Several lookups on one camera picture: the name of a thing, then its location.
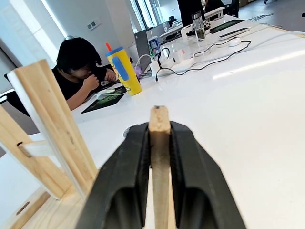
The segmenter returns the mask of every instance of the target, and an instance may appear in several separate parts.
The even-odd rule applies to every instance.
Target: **yellow cup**
[[[137,75],[123,47],[106,53],[106,57],[129,95],[135,95],[142,91]]]

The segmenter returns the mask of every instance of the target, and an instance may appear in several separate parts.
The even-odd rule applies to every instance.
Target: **black hair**
[[[84,67],[94,68],[96,63],[102,64],[100,55],[89,41],[77,37],[64,40],[59,48],[57,68],[70,74],[71,70]]]

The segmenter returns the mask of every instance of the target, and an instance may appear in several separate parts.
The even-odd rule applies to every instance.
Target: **power strip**
[[[170,68],[173,71],[175,71],[176,73],[179,73],[179,72],[184,72],[184,71],[190,69],[193,66],[193,64],[194,64],[194,58],[191,58],[191,59],[188,59],[188,60],[184,60],[181,63],[174,64],[172,66],[166,66],[166,65],[163,65],[163,64],[162,64],[162,66],[164,68]],[[151,63],[151,65],[154,65],[154,66],[151,66],[151,70],[152,70],[152,76],[155,77],[157,72],[159,71],[160,67],[156,66],[155,63]],[[173,74],[172,71],[170,71],[168,69],[161,69],[158,72],[158,77],[159,76],[165,76],[165,75],[171,75],[171,74]]]

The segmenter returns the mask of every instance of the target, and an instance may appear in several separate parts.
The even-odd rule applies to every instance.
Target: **computer monitor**
[[[134,38],[135,38],[135,44],[137,46],[139,58],[141,56],[143,56],[144,54],[149,55],[150,53],[149,53],[146,30],[136,33],[134,35]],[[143,72],[145,71],[145,69],[148,67],[148,65],[151,62],[152,61],[151,61],[150,57],[148,57],[148,56],[144,56],[140,59],[140,67]]]
[[[153,36],[157,36],[160,39],[160,36],[165,33],[163,24],[158,25],[150,30],[147,30],[147,38],[150,39]]]

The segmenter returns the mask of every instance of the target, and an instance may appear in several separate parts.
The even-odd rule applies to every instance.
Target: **computer mouse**
[[[242,41],[239,38],[235,38],[231,41],[229,41],[229,47],[235,47],[239,45]]]

